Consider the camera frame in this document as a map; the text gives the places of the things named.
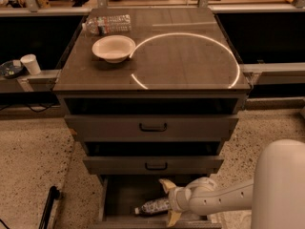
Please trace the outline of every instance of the black handle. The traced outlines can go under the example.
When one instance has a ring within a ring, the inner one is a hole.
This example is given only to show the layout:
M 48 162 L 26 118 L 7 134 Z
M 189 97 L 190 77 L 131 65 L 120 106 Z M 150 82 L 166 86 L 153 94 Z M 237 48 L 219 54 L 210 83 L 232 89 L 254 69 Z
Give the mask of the black handle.
M 149 127 L 149 126 L 144 126 L 142 123 L 139 124 L 139 128 L 142 132 L 165 132 L 168 129 L 168 124 L 164 123 L 163 126 L 161 127 Z
M 165 162 L 164 167 L 157 167 L 156 165 L 151 165 L 151 167 L 149 167 L 149 164 L 145 163 L 145 169 L 148 171 L 165 171 L 168 169 L 168 162 Z

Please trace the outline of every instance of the drawer front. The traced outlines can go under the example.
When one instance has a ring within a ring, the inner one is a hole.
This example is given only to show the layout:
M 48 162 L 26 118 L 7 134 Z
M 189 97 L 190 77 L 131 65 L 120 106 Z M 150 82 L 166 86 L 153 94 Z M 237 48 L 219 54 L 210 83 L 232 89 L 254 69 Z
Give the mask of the drawer front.
M 238 120 L 236 115 L 67 115 L 65 119 L 75 139 L 85 142 L 228 140 Z
M 219 156 L 87 156 L 84 163 L 93 175 L 179 175 L 217 173 Z

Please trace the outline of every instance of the white cup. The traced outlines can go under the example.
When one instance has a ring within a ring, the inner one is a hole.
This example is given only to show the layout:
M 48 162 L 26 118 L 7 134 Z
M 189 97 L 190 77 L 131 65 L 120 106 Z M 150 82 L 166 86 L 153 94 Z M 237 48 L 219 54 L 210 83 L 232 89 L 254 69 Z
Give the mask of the white cup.
M 24 55 L 20 61 L 25 65 L 30 74 L 39 74 L 41 72 L 34 54 Z

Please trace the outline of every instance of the speckled floor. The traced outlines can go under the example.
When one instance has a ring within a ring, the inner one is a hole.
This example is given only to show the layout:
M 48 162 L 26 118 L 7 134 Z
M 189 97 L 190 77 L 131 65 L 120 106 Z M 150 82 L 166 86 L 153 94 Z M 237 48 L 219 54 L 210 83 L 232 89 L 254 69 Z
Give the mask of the speckled floor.
M 299 101 L 280 109 L 270 102 L 247 106 L 222 149 L 221 169 L 212 175 L 220 188 L 253 177 L 260 152 L 272 141 L 305 142 L 305 120 L 300 114 L 304 105 Z M 50 228 L 86 229 L 97 220 L 102 187 L 83 165 L 85 153 L 73 142 L 59 109 L 40 114 L 1 111 L 0 151 L 0 219 L 10 229 L 38 228 L 52 185 L 63 198 L 53 205 Z M 237 229 L 247 215 L 248 211 L 225 212 L 211 218 L 224 229 Z

